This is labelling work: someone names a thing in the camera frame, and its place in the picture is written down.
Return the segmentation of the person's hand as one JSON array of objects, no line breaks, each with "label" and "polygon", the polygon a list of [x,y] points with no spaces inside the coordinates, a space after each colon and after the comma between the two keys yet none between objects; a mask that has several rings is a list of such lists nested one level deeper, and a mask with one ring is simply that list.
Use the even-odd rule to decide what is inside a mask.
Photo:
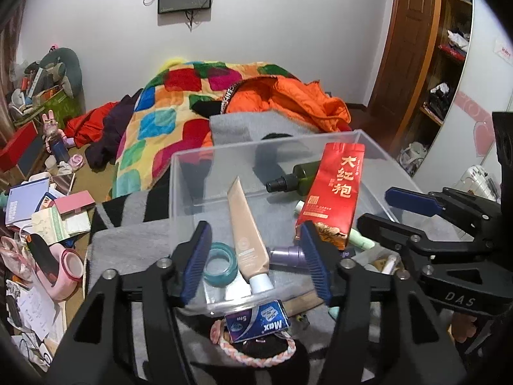
[{"label": "person's hand", "polygon": [[477,318],[473,315],[466,315],[454,312],[450,323],[450,332],[454,341],[464,343],[473,338],[483,329]]}]

